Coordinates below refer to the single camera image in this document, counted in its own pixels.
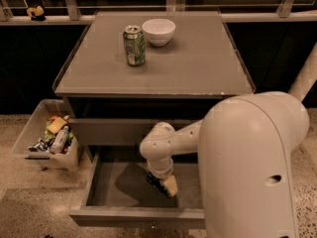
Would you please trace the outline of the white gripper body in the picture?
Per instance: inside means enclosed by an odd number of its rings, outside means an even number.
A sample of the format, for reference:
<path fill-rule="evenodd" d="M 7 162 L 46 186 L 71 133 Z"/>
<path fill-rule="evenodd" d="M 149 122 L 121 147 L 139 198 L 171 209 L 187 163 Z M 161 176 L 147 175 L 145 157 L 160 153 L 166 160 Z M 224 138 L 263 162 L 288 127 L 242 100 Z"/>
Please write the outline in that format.
<path fill-rule="evenodd" d="M 158 179 L 166 179 L 173 173 L 173 160 L 171 157 L 147 161 L 147 164 L 149 172 Z"/>

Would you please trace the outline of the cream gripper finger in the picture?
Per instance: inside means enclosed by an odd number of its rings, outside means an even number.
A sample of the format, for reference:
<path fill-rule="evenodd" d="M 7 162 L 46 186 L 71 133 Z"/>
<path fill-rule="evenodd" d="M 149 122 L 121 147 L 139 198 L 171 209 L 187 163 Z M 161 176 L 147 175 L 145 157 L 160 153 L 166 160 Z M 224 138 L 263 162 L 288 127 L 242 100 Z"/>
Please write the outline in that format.
<path fill-rule="evenodd" d="M 174 175 L 161 179 L 159 184 L 162 186 L 163 193 L 168 197 L 174 197 L 178 193 L 176 178 Z"/>

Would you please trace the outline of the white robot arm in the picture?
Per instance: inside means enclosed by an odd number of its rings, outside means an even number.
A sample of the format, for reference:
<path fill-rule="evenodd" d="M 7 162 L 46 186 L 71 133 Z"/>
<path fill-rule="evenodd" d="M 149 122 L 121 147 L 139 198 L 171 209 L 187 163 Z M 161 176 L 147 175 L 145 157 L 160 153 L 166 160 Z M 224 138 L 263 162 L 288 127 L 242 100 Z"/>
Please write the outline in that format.
<path fill-rule="evenodd" d="M 309 130 L 302 102 L 316 80 L 310 54 L 288 92 L 228 98 L 181 130 L 160 122 L 142 141 L 158 180 L 172 156 L 197 153 L 207 238 L 299 238 L 291 153 Z"/>

